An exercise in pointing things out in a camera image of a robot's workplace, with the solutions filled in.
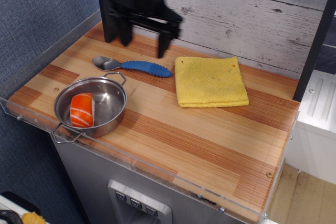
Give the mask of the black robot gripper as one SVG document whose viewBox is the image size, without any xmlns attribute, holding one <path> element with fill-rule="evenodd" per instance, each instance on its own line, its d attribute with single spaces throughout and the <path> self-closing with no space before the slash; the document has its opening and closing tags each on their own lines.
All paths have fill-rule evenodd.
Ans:
<svg viewBox="0 0 336 224">
<path fill-rule="evenodd" d="M 111 0 L 110 15 L 116 20 L 124 46 L 132 40 L 133 26 L 159 33 L 158 58 L 162 58 L 171 41 L 180 35 L 182 17 L 168 8 L 165 0 Z"/>
</svg>

